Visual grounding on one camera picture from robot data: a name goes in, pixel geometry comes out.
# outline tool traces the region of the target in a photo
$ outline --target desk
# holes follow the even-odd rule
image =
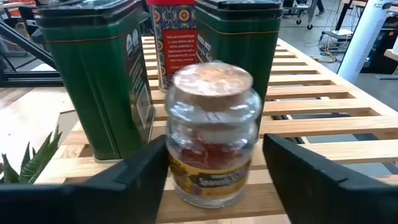
[[[353,7],[353,6],[358,6],[358,7],[366,7],[367,1],[352,1],[351,5],[349,4],[349,0],[341,0],[341,3],[344,4],[343,9],[341,10],[341,14],[338,18],[338,22],[336,25],[336,30],[340,30],[341,25],[343,23],[344,17],[347,13],[348,8]],[[398,7],[397,6],[391,6],[390,7],[391,12],[398,12]]]
[[[11,2],[11,3],[5,3],[0,5],[0,9],[4,9],[4,12],[6,12],[6,15],[8,18],[11,18],[11,14],[8,11],[8,9],[10,8],[14,8],[14,7],[19,7],[19,6],[24,6],[25,3],[23,2]]]
[[[153,37],[143,38],[143,48],[152,98],[156,103],[156,118],[152,132],[152,137],[156,138],[165,131],[167,119],[163,105],[165,93],[158,89]],[[398,113],[280,39],[269,85],[262,114],[261,136],[265,132],[287,138],[373,133],[382,140],[326,142],[302,146],[341,164],[397,160]],[[324,96],[330,99],[271,101]],[[288,120],[272,118],[275,115],[343,112],[349,113],[351,117]],[[157,223],[192,221],[203,221],[196,224],[288,223],[289,220],[284,215],[283,206],[269,177],[261,146],[262,139],[254,149],[247,191],[236,205],[219,210],[193,207],[177,196],[169,177],[166,180]],[[112,165],[113,163],[94,161],[87,137],[78,122],[37,179],[36,184],[82,182]],[[385,178],[383,181],[397,183],[396,178]],[[236,219],[216,221],[227,218]]]
[[[395,55],[392,53],[392,49],[387,49],[386,52],[384,53],[384,56],[389,57],[393,60],[398,61],[398,55]]]

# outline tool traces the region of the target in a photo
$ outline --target jar label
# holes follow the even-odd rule
[[[213,60],[212,57],[212,46],[207,42],[204,33],[198,30],[198,45],[197,45],[197,55],[198,59],[201,63],[211,62]]]
[[[170,155],[175,183],[186,193],[202,198],[224,198],[236,193],[248,178],[251,160],[240,167],[205,170],[189,166]]]

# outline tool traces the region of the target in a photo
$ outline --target green tin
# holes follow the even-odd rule
[[[248,71],[264,107],[282,1],[196,0],[196,4],[199,61],[221,60]]]
[[[133,0],[73,0],[40,9],[46,44],[100,161],[135,156],[152,131],[141,7]]]

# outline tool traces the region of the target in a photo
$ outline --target white label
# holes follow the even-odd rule
[[[134,44],[134,46],[138,44],[138,32],[136,29],[132,32],[132,44]]]
[[[131,35],[128,34],[126,37],[126,51],[127,51],[127,57],[129,60],[132,59],[132,39]]]

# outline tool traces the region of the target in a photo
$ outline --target glass jar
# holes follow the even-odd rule
[[[261,100],[245,70],[225,63],[179,70],[165,99],[175,189],[204,208],[235,203],[246,183]]]

